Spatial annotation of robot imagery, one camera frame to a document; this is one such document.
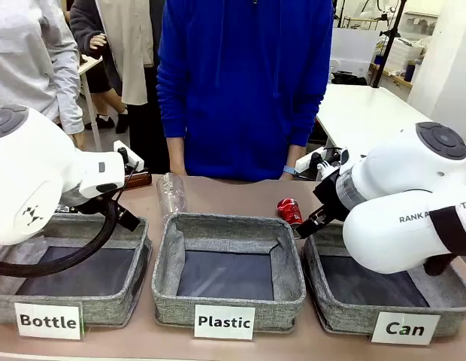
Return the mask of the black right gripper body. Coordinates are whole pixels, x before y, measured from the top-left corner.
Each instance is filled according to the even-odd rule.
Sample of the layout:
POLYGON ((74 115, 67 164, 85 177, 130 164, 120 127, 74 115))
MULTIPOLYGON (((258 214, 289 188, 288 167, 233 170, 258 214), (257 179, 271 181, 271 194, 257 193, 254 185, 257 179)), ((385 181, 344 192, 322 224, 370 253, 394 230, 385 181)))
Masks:
POLYGON ((340 201, 336 190, 336 182, 339 178, 339 170, 333 171, 313 190, 313 194, 317 199, 325 205, 331 215, 332 220, 345 221, 350 210, 348 210, 340 201))

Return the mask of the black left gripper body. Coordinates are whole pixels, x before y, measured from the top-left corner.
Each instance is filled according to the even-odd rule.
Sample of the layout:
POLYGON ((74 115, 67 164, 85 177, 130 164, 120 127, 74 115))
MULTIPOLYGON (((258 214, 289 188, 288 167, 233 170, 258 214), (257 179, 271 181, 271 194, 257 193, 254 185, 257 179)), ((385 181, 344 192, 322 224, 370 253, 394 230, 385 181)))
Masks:
POLYGON ((74 208, 82 214, 102 214, 105 217, 118 218, 120 212, 117 202, 113 199, 116 193, 116 190, 112 190, 88 199, 81 195, 79 190, 71 190, 62 194, 62 205, 74 208))

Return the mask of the crushed red soda can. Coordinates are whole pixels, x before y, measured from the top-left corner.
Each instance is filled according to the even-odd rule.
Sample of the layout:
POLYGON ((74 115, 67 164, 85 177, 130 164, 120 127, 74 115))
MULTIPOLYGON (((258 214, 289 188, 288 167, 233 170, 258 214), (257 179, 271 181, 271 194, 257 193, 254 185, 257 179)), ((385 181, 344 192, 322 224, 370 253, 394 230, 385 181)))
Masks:
POLYGON ((293 198, 285 198, 278 202, 277 213, 290 226, 298 226, 303 223, 298 202, 293 198))

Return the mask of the large clear plastic bottle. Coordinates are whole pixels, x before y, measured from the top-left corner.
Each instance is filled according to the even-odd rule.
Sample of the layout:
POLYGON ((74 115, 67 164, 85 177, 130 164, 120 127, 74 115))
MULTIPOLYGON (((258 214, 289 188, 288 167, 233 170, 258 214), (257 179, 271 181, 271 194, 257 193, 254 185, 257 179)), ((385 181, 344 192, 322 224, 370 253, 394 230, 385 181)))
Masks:
POLYGON ((188 212, 183 179, 180 176, 168 172, 158 179, 156 188, 164 225, 175 214, 188 212))

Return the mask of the person's left forearm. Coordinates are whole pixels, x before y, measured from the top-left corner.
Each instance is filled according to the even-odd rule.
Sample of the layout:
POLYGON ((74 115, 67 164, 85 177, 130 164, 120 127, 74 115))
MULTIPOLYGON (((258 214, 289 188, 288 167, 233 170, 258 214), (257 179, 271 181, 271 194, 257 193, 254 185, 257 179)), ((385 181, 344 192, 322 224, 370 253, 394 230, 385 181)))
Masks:
POLYGON ((296 167, 296 162, 306 154, 306 147, 291 144, 288 149, 286 166, 290 168, 296 167))

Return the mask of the person's right forearm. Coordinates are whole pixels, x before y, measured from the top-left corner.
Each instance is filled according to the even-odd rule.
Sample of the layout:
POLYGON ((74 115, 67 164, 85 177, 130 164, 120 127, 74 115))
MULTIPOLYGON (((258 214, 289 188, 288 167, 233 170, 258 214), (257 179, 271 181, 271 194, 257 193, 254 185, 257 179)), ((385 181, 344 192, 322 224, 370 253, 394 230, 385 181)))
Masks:
POLYGON ((186 176, 183 138, 167 138, 170 171, 176 175, 186 176))

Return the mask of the grey fabric basket labelled Can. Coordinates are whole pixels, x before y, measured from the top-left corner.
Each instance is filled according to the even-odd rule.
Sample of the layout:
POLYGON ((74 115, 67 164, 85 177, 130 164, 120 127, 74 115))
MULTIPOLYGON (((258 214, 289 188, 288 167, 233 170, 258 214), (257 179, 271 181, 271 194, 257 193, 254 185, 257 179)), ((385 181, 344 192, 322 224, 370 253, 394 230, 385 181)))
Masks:
POLYGON ((306 239, 302 265, 324 329, 372 335, 382 312, 437 315, 434 337, 454 336, 466 320, 466 281, 452 266, 439 276, 423 267, 384 275, 359 265, 330 224, 306 239))

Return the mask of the grey fabric basket labelled Plastic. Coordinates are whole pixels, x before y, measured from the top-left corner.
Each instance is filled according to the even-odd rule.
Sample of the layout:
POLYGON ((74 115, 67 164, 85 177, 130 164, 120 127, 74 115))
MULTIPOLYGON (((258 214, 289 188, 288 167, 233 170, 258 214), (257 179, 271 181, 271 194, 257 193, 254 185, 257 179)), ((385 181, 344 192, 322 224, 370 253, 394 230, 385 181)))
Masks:
POLYGON ((196 305, 254 308, 255 332, 295 327, 306 286, 293 231, 277 218, 176 214, 152 276, 155 318, 191 327, 196 305))

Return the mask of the grey fabric basket labelled Bottle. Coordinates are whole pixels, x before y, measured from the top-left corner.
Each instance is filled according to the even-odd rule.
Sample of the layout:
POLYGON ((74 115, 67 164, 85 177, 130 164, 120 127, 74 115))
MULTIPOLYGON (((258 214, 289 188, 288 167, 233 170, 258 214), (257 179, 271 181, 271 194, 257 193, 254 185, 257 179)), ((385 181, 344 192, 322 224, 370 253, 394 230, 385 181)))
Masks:
MULTIPOLYGON (((0 246, 0 260, 44 264, 89 242, 99 215, 56 214, 32 239, 0 246)), ((124 327, 136 307, 152 253, 148 221, 129 231, 117 226, 107 243, 82 263, 40 278, 0 276, 0 324, 15 323, 17 303, 79 306, 87 326, 124 327)))

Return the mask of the white Can label sign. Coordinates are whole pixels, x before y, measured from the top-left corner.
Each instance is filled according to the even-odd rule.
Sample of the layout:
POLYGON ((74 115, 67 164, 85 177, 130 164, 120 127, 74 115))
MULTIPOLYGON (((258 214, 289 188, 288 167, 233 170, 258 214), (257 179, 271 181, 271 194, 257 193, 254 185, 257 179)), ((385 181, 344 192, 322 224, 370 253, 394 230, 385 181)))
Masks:
POLYGON ((431 343, 440 315, 380 312, 373 343, 427 346, 431 343))

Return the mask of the large white table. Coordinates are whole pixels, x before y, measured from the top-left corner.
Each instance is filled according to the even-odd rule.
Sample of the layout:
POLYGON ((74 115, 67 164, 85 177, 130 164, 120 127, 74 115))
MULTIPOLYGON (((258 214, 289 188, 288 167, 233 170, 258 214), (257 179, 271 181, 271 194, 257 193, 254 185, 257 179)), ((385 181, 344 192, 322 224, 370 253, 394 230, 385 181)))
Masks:
POLYGON ((430 119, 385 88, 330 83, 316 115, 327 144, 366 154, 391 134, 430 119))

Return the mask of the black bag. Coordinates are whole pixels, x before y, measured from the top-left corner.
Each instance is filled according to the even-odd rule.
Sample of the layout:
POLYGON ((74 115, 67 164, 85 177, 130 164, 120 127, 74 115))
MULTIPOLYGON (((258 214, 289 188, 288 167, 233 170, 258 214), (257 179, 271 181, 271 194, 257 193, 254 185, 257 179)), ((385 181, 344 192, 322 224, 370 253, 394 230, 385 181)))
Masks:
POLYGON ((343 72, 335 72, 332 74, 332 84, 343 84, 343 85, 356 85, 356 86, 367 86, 368 82, 365 77, 357 77, 353 74, 347 74, 343 72))

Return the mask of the white Bottle label sign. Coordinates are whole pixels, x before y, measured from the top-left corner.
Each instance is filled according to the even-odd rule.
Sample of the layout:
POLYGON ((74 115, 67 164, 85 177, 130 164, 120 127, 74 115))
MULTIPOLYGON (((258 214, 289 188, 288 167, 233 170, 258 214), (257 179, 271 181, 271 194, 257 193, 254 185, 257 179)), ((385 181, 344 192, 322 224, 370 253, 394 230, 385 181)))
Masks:
POLYGON ((80 306, 14 304, 18 333, 22 337, 79 341, 83 338, 80 306))

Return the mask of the white Plastic label sign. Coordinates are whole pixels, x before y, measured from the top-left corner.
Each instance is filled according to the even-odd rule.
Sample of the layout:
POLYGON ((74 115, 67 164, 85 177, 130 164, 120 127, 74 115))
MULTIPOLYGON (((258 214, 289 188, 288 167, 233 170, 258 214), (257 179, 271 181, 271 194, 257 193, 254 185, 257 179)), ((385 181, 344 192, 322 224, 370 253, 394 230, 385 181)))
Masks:
POLYGON ((196 305, 194 337, 252 341, 255 308, 196 305))

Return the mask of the small white desk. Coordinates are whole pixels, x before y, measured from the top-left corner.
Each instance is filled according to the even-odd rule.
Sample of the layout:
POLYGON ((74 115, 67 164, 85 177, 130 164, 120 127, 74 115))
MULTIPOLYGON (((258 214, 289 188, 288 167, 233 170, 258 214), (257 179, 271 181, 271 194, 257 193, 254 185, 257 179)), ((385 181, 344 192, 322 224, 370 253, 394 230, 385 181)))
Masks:
POLYGON ((95 150, 102 152, 102 145, 101 145, 101 138, 97 126, 97 122, 95 121, 96 117, 96 112, 95 112, 95 106, 92 101, 92 96, 89 90, 89 83, 86 77, 86 74, 88 71, 90 71, 92 68, 97 66, 97 64, 102 62, 102 58, 100 59, 94 59, 90 56, 82 56, 80 60, 80 66, 78 68, 78 74, 80 75, 80 80, 81 80, 81 86, 82 86, 82 94, 85 97, 86 100, 86 105, 88 109, 88 114, 89 114, 89 121, 92 126, 92 133, 93 133, 93 138, 95 142, 95 150))

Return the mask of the person's blue hoodie torso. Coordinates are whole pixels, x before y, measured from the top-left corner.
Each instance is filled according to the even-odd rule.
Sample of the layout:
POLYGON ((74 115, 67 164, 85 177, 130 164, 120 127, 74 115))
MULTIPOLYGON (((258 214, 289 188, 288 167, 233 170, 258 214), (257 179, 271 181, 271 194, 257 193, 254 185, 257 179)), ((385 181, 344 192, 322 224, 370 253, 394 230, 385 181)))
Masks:
POLYGON ((187 175, 279 180, 329 76, 332 0, 166 0, 158 97, 187 175))

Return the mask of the white partition board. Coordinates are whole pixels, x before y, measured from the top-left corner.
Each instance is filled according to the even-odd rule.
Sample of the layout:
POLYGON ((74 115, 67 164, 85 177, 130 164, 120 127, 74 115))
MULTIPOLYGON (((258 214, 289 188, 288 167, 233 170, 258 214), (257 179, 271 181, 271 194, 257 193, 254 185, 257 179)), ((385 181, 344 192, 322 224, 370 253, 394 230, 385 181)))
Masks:
POLYGON ((330 71, 367 77, 379 32, 374 30, 333 28, 330 71))

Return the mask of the bystander in beige coat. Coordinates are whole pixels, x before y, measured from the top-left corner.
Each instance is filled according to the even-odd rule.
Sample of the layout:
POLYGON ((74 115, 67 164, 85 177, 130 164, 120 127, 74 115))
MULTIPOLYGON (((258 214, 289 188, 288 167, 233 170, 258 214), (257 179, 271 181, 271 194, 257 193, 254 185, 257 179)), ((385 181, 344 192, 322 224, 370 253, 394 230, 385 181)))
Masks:
POLYGON ((157 68, 165 0, 74 0, 71 30, 80 51, 103 59, 110 85, 129 113, 130 148, 154 174, 170 170, 157 97, 157 68), (104 33, 103 50, 89 48, 104 33))

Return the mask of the stacked clear storage boxes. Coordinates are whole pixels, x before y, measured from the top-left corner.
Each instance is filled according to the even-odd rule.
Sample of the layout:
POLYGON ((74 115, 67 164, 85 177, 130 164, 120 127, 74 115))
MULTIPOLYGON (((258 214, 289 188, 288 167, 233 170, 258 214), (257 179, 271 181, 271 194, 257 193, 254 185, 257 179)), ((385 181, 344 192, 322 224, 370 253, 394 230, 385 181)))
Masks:
POLYGON ((384 69, 389 74, 398 74, 406 69, 408 62, 419 59, 425 48, 416 41, 395 38, 384 69))

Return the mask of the bystander in grey shirt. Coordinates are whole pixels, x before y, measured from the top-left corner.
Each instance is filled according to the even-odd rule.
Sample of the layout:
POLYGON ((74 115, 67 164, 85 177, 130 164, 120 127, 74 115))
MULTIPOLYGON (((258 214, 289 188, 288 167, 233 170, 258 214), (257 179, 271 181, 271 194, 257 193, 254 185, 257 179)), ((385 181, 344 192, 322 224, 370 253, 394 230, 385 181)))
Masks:
POLYGON ((0 0, 0 106, 24 105, 84 130, 79 52, 60 0, 0 0))

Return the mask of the clear storage bin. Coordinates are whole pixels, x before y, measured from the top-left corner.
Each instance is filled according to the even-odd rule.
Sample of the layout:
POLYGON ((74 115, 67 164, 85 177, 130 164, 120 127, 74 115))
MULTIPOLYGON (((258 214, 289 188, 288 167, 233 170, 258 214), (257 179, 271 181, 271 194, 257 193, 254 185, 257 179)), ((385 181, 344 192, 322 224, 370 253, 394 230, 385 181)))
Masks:
POLYGON ((415 11, 402 14, 399 32, 404 38, 414 36, 432 36, 437 25, 438 15, 415 11))

